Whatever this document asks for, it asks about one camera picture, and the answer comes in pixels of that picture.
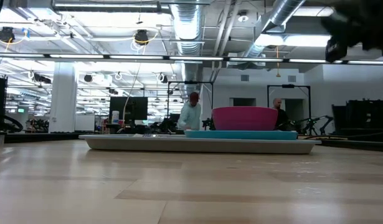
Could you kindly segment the black frame stand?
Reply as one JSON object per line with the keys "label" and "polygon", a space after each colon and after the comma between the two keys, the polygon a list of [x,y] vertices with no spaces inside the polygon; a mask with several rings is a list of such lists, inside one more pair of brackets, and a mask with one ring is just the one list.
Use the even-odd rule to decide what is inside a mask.
{"label": "black frame stand", "polygon": [[267,99],[266,99],[266,103],[267,103],[267,106],[269,107],[270,106],[270,88],[271,87],[279,87],[279,88],[298,88],[299,90],[301,90],[303,93],[305,93],[302,88],[306,88],[308,90],[308,92],[306,93],[307,94],[307,97],[308,97],[308,117],[304,120],[311,120],[312,119],[312,115],[311,115],[311,87],[309,85],[294,85],[294,84],[283,84],[283,85],[267,85],[266,87],[266,91],[267,91]]}
{"label": "black frame stand", "polygon": [[172,83],[175,83],[176,85],[178,85],[178,84],[183,84],[185,87],[187,87],[188,85],[192,85],[192,86],[201,86],[201,85],[202,85],[202,86],[205,86],[205,84],[206,84],[206,82],[199,82],[199,81],[192,81],[192,80],[184,81],[184,82],[169,81],[169,82],[168,82],[168,90],[167,90],[168,98],[170,97],[171,92],[175,89],[175,87],[174,87],[174,88],[170,88],[170,85],[171,85]]}

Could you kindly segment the long LED light bar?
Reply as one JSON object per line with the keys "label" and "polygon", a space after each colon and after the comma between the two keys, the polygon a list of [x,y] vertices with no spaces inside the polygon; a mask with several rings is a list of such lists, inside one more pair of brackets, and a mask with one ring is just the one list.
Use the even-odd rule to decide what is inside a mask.
{"label": "long LED light bar", "polygon": [[302,58],[245,58],[245,57],[187,57],[170,55],[105,55],[105,54],[16,54],[0,52],[0,58],[24,60],[66,60],[94,62],[235,62],[235,63],[307,63],[327,64],[325,60]]}

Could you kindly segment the white pillar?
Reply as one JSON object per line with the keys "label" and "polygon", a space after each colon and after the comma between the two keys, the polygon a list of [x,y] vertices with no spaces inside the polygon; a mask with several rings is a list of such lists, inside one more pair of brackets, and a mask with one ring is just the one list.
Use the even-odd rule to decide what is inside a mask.
{"label": "white pillar", "polygon": [[72,133],[75,130],[78,74],[75,64],[55,62],[50,105],[50,133]]}

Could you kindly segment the black crate stack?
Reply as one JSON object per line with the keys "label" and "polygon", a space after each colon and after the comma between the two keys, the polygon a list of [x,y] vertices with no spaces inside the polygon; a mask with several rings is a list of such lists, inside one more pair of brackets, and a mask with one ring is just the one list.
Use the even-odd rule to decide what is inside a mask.
{"label": "black crate stack", "polygon": [[349,100],[332,105],[334,134],[352,141],[383,142],[383,100]]}

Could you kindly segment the blue plastic plate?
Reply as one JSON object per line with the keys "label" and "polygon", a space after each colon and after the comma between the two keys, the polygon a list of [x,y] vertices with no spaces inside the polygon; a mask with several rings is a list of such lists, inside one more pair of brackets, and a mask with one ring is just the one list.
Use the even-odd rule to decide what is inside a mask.
{"label": "blue plastic plate", "polygon": [[252,140],[296,140],[294,131],[185,131],[187,138],[196,139],[252,139]]}

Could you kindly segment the person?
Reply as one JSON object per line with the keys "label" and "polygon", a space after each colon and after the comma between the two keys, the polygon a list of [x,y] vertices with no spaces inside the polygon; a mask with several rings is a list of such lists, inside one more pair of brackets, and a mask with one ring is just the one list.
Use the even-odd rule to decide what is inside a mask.
{"label": "person", "polygon": [[273,109],[278,111],[277,121],[276,121],[276,129],[280,131],[286,131],[288,129],[289,118],[286,114],[286,111],[281,109],[282,99],[275,98],[273,100]]}
{"label": "person", "polygon": [[201,105],[199,104],[199,94],[192,92],[189,100],[181,109],[180,117],[177,121],[177,128],[180,130],[200,130]]}

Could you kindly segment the grey plastic tray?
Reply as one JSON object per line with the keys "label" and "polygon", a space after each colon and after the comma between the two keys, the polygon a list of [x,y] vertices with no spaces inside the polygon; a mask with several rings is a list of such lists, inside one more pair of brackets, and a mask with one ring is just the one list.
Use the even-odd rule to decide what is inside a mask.
{"label": "grey plastic tray", "polygon": [[317,140],[134,138],[129,134],[80,135],[90,149],[228,154],[309,154]]}

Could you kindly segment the silver ventilation duct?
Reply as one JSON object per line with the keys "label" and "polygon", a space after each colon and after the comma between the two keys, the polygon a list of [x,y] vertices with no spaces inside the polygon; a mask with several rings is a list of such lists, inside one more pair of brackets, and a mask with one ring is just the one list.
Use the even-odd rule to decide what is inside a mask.
{"label": "silver ventilation duct", "polygon": [[[177,42],[177,51],[181,56],[197,57],[201,55],[199,41],[202,37],[202,6],[197,4],[172,4],[173,26]],[[202,80],[201,63],[183,63],[182,78],[184,81]]]}
{"label": "silver ventilation duct", "polygon": [[244,52],[242,57],[257,58],[263,52],[267,44],[263,43],[263,35],[272,29],[280,29],[284,33],[286,23],[294,13],[305,3],[306,0],[276,0],[270,12],[260,16],[255,23],[254,34],[256,39]]}

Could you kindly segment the white board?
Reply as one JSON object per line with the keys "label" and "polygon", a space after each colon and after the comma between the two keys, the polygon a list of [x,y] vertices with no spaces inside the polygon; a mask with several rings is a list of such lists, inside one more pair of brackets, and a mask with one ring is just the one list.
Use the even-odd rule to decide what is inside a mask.
{"label": "white board", "polygon": [[94,114],[76,114],[75,115],[75,131],[94,131],[95,115]]}

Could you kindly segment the black ceiling device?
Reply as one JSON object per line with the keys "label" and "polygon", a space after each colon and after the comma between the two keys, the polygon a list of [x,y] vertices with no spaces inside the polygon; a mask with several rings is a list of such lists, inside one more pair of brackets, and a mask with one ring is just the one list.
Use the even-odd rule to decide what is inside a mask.
{"label": "black ceiling device", "polygon": [[13,27],[3,27],[0,30],[0,41],[5,43],[12,43],[15,41],[15,35],[13,33]]}
{"label": "black ceiling device", "polygon": [[147,45],[149,42],[148,31],[145,29],[137,30],[134,36],[134,42],[140,46]]}

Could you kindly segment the black desk equipment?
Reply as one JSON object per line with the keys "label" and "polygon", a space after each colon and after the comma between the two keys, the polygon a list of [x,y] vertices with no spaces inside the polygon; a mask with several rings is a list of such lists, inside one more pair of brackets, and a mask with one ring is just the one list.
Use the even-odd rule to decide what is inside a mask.
{"label": "black desk equipment", "polygon": [[153,123],[150,126],[150,130],[156,134],[184,134],[184,131],[177,126],[179,117],[180,114],[170,114],[168,118]]}

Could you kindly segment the red plastic bowl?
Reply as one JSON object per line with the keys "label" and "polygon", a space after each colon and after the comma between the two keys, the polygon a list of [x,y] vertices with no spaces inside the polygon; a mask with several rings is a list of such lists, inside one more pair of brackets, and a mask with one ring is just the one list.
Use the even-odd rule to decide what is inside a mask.
{"label": "red plastic bowl", "polygon": [[214,108],[212,119],[219,131],[273,131],[278,111],[258,106]]}

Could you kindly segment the black monitor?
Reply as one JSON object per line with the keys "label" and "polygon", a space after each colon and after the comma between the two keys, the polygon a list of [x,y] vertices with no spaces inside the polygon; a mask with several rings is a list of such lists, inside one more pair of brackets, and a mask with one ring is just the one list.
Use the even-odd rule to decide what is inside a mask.
{"label": "black monitor", "polygon": [[148,98],[116,96],[110,98],[109,119],[112,119],[114,111],[119,112],[118,119],[147,120]]}

